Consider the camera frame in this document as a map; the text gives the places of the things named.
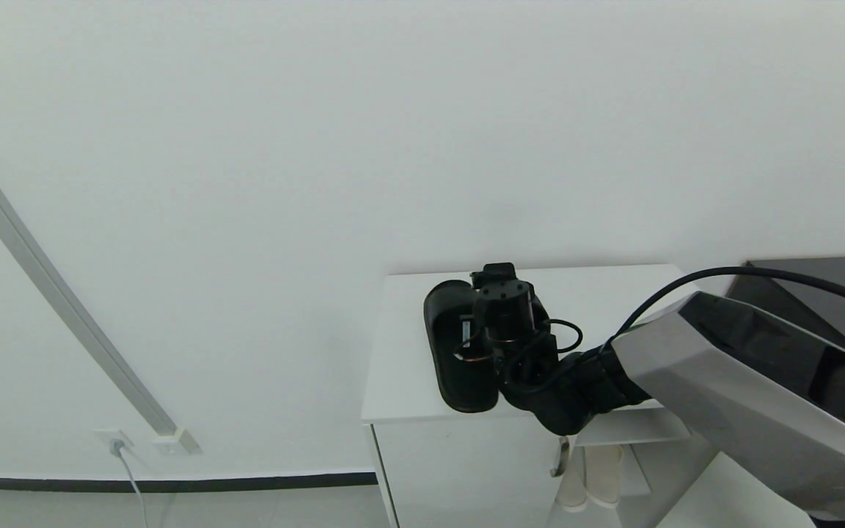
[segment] cabinet top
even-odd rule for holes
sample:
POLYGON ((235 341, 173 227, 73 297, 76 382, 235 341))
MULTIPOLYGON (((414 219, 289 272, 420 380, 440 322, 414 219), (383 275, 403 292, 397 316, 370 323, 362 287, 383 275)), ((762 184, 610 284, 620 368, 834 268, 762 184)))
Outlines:
MULTIPOLYGON (((577 324, 585 338, 578 350, 600 345, 648 297, 683 275, 676 266, 607 266, 517 270, 517 277, 533 283, 551 318, 577 324)), ((373 337, 370 372, 365 387, 365 423, 432 418, 523 417, 504 397, 493 410, 462 414, 442 401, 436 384, 429 341, 423 324, 423 299, 436 284, 449 279, 469 280, 468 273, 389 275, 384 282, 378 326, 373 337)), ((697 291, 677 288, 648 313, 697 291)), ((553 326, 560 343, 572 343, 573 331, 553 326)), ((659 407, 654 401, 638 407, 659 407)))

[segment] black cable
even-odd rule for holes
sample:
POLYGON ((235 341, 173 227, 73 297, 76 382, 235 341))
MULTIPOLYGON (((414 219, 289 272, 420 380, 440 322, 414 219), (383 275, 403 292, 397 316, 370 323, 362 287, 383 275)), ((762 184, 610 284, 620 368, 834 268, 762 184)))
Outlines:
POLYGON ((702 271, 695 271, 693 274, 684 275, 681 278, 673 281, 672 283, 665 285, 664 287, 660 288, 657 293, 651 295, 647 301, 644 301, 643 304, 640 305, 635 311, 631 313, 631 315, 624 321, 624 324, 621 325, 621 328, 608 339, 611 341, 615 337, 619 337, 619 335, 624 334, 631 325, 637 320, 637 318, 641 317, 648 310, 648 308, 653 307, 655 303, 661 300, 664 296, 666 296, 671 291, 677 290, 678 287, 681 287, 684 284, 691 283, 693 281, 698 281, 700 279, 705 279, 708 277, 716 277, 719 275, 749 275, 754 277, 767 277, 770 279, 780 279, 782 281, 788 281, 797 284, 809 285, 809 287, 818 288, 818 290, 823 290, 830 292, 834 295, 838 295, 840 297, 845 298, 845 285, 839 285, 833 283, 828 280, 819 279, 817 277, 811 277, 811 275, 804 275, 804 274, 796 274, 793 271, 784 271, 784 270, 772 270, 771 268, 751 268, 748 266, 726 266, 722 268, 708 268, 708 270, 702 271))
MULTIPOLYGON (((817 277, 811 277, 811 275, 804 275, 804 274, 796 274, 793 271, 784 271, 784 270, 772 270, 771 268, 752 268, 747 266, 725 266, 722 268, 708 268, 708 270, 702 271, 695 271, 693 274, 684 275, 681 278, 671 282, 668 285, 660 288, 655 294, 648 297, 647 301, 644 301, 640 307, 634 309, 631 315, 624 321, 624 324, 618 329, 616 333, 610 338, 606 340, 601 347, 599 348, 591 348, 589 351, 579 352, 580 356, 588 355, 596 353, 597 351, 603 351, 616 337, 619 335, 624 334, 625 331, 631 328, 634 325, 634 322, 637 321, 644 312, 648 311, 648 308, 653 307, 661 298, 664 298, 668 293, 671 291, 677 290, 678 287, 682 285, 689 284, 693 281, 698 281, 700 279, 705 279, 708 277, 716 277, 719 275, 748 275, 754 277, 766 277, 770 279, 778 279, 782 281, 788 281, 797 284, 809 285, 809 287, 818 288, 818 290, 827 291, 834 295, 838 295, 840 297, 845 298, 845 285, 839 285, 834 282, 819 279, 817 277)), ((523 357, 522 353, 518 353, 514 359, 517 357, 523 357)), ((522 385, 515 384, 513 382, 513 367, 516 362, 511 362, 507 364, 504 368, 504 384, 509 385, 509 387, 516 393, 520 394, 536 394, 542 392, 549 387, 551 387, 556 380, 563 377, 566 372, 568 372, 568 368, 557 368, 557 370, 553 371, 553 374, 550 374, 549 378, 547 378, 542 384, 533 385, 531 387, 523 387, 522 385)))

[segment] white power cord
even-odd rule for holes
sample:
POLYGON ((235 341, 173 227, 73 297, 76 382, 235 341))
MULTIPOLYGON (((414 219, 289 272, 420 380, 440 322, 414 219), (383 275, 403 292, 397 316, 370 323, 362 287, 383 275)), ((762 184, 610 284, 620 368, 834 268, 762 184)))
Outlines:
POLYGON ((139 504, 142 505, 142 522, 145 528, 148 528, 148 513, 145 512, 145 499, 142 498, 142 492, 139 491, 138 485, 135 483, 135 478, 132 477, 132 471, 128 468, 128 464, 126 463, 126 458, 123 458, 123 447, 126 447, 123 441, 114 439, 110 441, 110 455, 113 455, 115 458, 119 458, 120 462, 123 463, 123 467, 126 468, 126 474, 130 478, 130 484, 132 485, 132 489, 135 489, 135 494, 139 497, 139 504))

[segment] black cover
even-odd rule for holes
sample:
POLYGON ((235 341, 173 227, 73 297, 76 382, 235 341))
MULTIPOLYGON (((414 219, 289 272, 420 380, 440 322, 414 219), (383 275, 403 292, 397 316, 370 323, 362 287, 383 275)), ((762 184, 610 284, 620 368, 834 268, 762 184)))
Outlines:
MULTIPOLYGON (((445 281, 432 288, 422 304, 439 394, 446 405, 459 412, 489 411, 497 404, 492 362, 464 362, 455 357, 456 348, 462 344, 463 318, 472 314, 477 296, 478 292, 465 281, 445 281)), ((471 335, 478 330, 472 321, 471 335)), ((470 357, 490 354, 480 338, 474 339, 465 351, 470 357)))

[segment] gray floor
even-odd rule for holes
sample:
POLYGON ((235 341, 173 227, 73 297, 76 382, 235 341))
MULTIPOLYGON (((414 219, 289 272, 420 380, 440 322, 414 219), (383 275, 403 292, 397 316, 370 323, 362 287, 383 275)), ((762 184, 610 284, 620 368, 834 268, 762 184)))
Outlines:
MULTIPOLYGON (((386 528, 375 485, 354 488, 145 494, 150 528, 386 528)), ((0 491, 0 528, 142 528, 132 494, 0 491)))

